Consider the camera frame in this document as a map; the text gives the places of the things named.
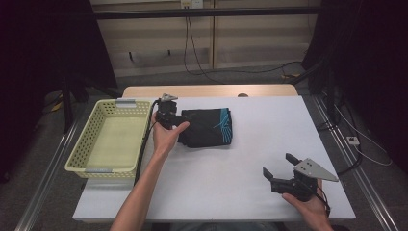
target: yellow plastic basket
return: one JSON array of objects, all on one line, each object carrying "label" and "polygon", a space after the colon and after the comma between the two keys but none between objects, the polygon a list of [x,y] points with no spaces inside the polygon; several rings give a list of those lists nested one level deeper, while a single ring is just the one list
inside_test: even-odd
[{"label": "yellow plastic basket", "polygon": [[133,178],[151,103],[100,100],[66,164],[83,178]]}]

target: folded black cloth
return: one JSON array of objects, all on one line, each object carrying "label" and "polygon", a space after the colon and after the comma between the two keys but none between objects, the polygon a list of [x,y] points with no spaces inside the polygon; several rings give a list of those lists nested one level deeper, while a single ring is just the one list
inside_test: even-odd
[{"label": "folded black cloth", "polygon": [[190,126],[180,134],[179,142],[187,147],[210,147],[231,144],[232,120],[228,108],[183,110]]}]

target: white tabletop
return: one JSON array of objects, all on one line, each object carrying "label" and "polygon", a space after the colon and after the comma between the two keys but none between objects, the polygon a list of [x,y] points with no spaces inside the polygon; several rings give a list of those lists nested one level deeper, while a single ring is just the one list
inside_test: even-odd
[{"label": "white tabletop", "polygon": [[[187,148],[177,143],[160,174],[147,221],[286,221],[298,211],[270,191],[262,173],[293,177],[285,159],[311,158],[335,174],[315,125],[300,96],[180,98],[178,113],[187,109],[229,108],[234,138],[229,146]],[[153,150],[146,146],[144,170]],[[113,220],[132,189],[132,180],[90,180],[73,218]],[[339,182],[323,182],[331,218],[355,218]]]}]

